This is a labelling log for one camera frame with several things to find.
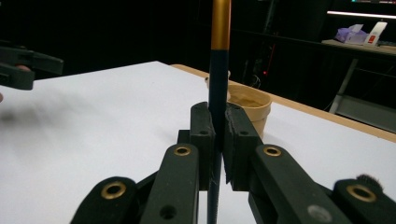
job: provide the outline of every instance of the black plastic part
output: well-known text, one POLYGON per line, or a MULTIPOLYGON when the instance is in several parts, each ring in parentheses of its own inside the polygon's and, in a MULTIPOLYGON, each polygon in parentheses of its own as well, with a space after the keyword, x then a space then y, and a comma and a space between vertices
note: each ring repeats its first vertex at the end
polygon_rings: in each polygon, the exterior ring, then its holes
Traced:
POLYGON ((222 153, 226 181, 231 182, 233 190, 249 191, 249 156, 259 145, 262 140, 245 110, 239 105, 228 104, 222 153))
POLYGON ((191 107, 190 143, 199 150, 199 186, 200 190, 208 190, 212 177, 212 161, 214 157, 215 130, 207 102, 191 107))
POLYGON ((0 85, 25 91, 33 89, 35 72, 22 70, 15 66, 18 64, 56 75, 60 75, 64 69, 61 59, 19 46, 0 46, 0 85))
POLYGON ((9 48, 0 46, 0 62, 9 65, 23 64, 33 69, 57 75, 60 75, 64 69, 64 61, 62 59, 22 47, 9 48))
POLYGON ((396 203, 381 188, 364 181, 337 181, 332 200, 353 223, 396 223, 396 203))
POLYGON ((139 211, 136 193, 136 184, 131 179, 115 176, 103 180, 91 190, 80 204, 71 223, 131 223, 139 211))
POLYGON ((282 147, 257 147, 251 164, 276 209, 277 223, 351 223, 282 147))
POLYGON ((24 71, 16 66, 0 63, 0 85, 18 90, 30 91, 33 89, 35 72, 24 71))
POLYGON ((274 208, 267 192, 262 187, 262 183, 254 170, 250 173, 249 186, 250 191, 248 195, 248 203, 250 205, 251 212, 256 219, 256 223, 276 223, 276 209, 274 208))
POLYGON ((190 144, 169 147, 156 175, 140 223, 196 223, 198 179, 198 149, 190 144))

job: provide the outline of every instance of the table edge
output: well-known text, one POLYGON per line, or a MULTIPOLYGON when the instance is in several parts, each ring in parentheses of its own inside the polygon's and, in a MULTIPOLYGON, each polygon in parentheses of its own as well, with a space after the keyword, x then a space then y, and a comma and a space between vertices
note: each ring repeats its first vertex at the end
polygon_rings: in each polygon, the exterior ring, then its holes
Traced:
MULTIPOLYGON (((183 64, 175 63, 175 64, 171 64, 171 66, 175 67, 177 69, 180 69, 182 71, 191 73, 193 75, 196 75, 198 77, 208 77, 209 76, 209 74, 207 72, 203 72, 203 71, 200 71, 200 70, 195 69, 195 68, 188 67, 188 66, 183 65, 183 64)), ((242 85, 240 83, 236 83, 236 82, 233 82, 233 81, 231 81, 231 82, 233 84, 242 85)), ((334 115, 334 114, 331 114, 329 112, 316 109, 316 108, 314 108, 312 106, 303 105, 303 104, 300 104, 298 102, 295 102, 295 101, 292 101, 292 100, 289 100, 289 99, 274 95, 274 94, 269 93, 269 92, 267 92, 267 93, 271 95, 271 98, 272 98, 273 102, 275 102, 277 104, 284 105, 284 106, 287 106, 287 107, 290 107, 290 108, 305 112, 307 114, 313 115, 315 117, 326 119, 326 120, 332 121, 334 123, 338 123, 338 124, 341 124, 343 126, 346 126, 348 128, 352 128, 352 129, 361 131, 363 133, 368 133, 368 134, 371 134, 371 135, 376 136, 378 138, 382 138, 382 139, 388 140, 390 142, 396 143, 396 134, 395 133, 390 133, 390 132, 378 129, 376 127, 373 127, 373 126, 357 122, 357 121, 352 120, 352 119, 346 119, 346 118, 340 117, 338 115, 334 115)))

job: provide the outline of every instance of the white table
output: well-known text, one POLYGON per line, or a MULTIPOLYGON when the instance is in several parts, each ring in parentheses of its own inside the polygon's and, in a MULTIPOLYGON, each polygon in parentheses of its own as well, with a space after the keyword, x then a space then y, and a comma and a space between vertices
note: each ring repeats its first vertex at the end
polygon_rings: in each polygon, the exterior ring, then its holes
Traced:
MULTIPOLYGON (((201 77, 142 63, 0 87, 0 223, 68 223, 100 181, 138 182, 158 170, 190 108, 207 101, 201 77)), ((277 103, 263 141, 285 148, 319 184, 366 173, 396 199, 396 144, 277 103)), ((199 222, 205 223, 205 192, 199 222)), ((254 223, 248 194, 220 188, 219 223, 254 223)))

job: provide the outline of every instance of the black clamp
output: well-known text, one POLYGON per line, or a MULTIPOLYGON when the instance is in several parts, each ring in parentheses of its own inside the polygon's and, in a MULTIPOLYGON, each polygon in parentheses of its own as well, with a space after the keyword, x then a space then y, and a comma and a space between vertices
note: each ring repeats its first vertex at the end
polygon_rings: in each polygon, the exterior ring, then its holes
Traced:
POLYGON ((56 75, 61 75, 64 69, 62 59, 0 41, 0 85, 18 90, 32 90, 35 71, 20 69, 15 65, 26 65, 33 70, 56 75))

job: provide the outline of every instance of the paper cup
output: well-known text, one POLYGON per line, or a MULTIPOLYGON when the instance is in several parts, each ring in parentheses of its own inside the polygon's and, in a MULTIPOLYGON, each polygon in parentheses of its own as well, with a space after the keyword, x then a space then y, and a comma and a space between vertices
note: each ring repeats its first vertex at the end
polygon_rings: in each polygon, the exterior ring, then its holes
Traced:
POLYGON ((231 95, 228 102, 244 108, 256 132, 263 138, 265 122, 271 112, 271 96, 264 91, 235 84, 228 86, 228 92, 231 95))

